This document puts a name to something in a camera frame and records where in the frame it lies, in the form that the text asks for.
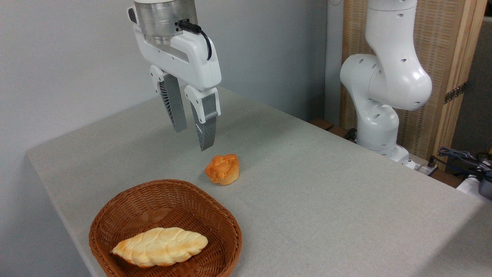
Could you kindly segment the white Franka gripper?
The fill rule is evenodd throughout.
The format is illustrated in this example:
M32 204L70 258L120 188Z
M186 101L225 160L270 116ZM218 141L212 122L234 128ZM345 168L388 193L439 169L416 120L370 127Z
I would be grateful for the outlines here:
M151 63L154 89L176 131L187 128L178 79L188 84L201 151L214 145L216 120L221 115L218 90L219 61L213 42L197 32L195 6L130 6L128 18L144 59Z

